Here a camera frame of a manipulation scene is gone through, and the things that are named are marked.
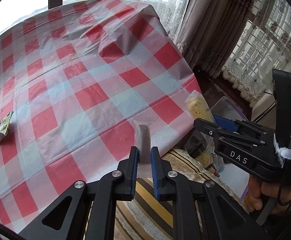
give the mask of table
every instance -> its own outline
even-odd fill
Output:
[[[193,72],[151,5],[57,7],[0,36],[0,222],[19,232],[76,180],[116,169],[146,122],[163,155],[192,127]]]

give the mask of food packet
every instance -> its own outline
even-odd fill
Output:
[[[215,123],[207,102],[198,91],[194,90],[185,100],[185,103],[193,119],[201,118]]]
[[[197,130],[194,130],[192,136],[186,142],[184,149],[188,154],[195,159],[207,148],[207,141],[203,137],[202,133]]]
[[[9,124],[11,121],[13,111],[8,113],[0,123],[0,142],[8,135],[9,133]]]
[[[193,119],[201,118],[209,122],[215,123],[215,120],[209,106],[207,105],[207,102],[198,91],[194,90],[185,100],[185,103]],[[200,162],[204,168],[208,167],[213,163],[218,172],[222,171],[224,169],[223,158],[214,153],[215,147],[213,138],[206,134],[202,135],[207,141],[207,147],[199,156],[195,158],[195,160]]]
[[[220,177],[219,173],[216,171],[214,164],[211,164],[206,168],[207,171],[210,171],[214,176]]]

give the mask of metal screw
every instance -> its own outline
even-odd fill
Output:
[[[167,173],[167,175],[171,178],[174,178],[174,177],[178,176],[178,173],[176,171],[169,171]]]
[[[206,181],[206,186],[207,187],[214,187],[215,186],[215,182],[213,180],[207,180]]]
[[[74,186],[75,186],[76,188],[82,188],[82,187],[84,186],[84,182],[81,181],[81,180],[79,180],[79,181],[77,181],[76,183],[74,183]]]
[[[121,171],[113,171],[112,172],[112,176],[113,177],[120,177],[122,175],[122,172]]]

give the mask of human hand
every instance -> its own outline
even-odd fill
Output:
[[[245,203],[247,208],[252,212],[255,209],[260,210],[263,207],[262,200],[260,198],[261,194],[269,197],[277,198],[279,192],[280,183],[266,183],[260,182],[256,177],[250,175],[248,188],[249,191],[245,197]],[[291,186],[282,187],[281,190],[281,201],[287,202],[291,199]],[[287,210],[288,206],[276,205],[272,210],[271,214],[283,213]]]

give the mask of brown curtain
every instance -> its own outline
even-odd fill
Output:
[[[192,69],[217,77],[237,44],[254,0],[190,0],[177,47]]]

